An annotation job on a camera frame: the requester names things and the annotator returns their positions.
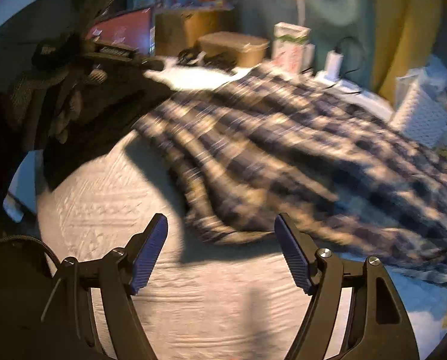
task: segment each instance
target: plaid blanket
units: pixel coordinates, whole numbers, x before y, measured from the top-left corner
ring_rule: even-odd
[[[203,240],[266,239],[287,212],[317,242],[447,285],[447,163],[313,81],[262,66],[179,92],[135,129],[176,173]]]

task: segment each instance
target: white lattice basket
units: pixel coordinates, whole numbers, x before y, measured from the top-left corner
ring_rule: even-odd
[[[447,126],[447,110],[414,82],[389,125],[405,137],[433,148]]]

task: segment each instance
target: bed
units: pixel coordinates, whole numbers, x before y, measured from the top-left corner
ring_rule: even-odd
[[[215,89],[233,78],[167,61],[155,80],[174,88]],[[368,96],[345,100],[388,119],[386,103]],[[110,152],[86,162],[49,188],[37,172],[37,211],[42,239],[60,259],[98,259],[143,230],[156,212],[166,215],[169,236],[148,286],[133,298],[140,321],[160,359],[281,359],[302,323],[310,297],[295,287],[278,244],[206,245],[184,226],[185,202],[160,154],[132,131]],[[390,270],[409,312],[421,358],[442,337],[447,288]],[[93,290],[100,340],[115,357],[102,300]],[[344,289],[327,356],[337,354],[350,300]]]

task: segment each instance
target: white box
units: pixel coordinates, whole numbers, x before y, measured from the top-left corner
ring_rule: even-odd
[[[275,40],[273,42],[272,62],[290,74],[299,74],[307,68],[308,58],[305,58],[308,44],[309,28],[288,23],[275,25]]]

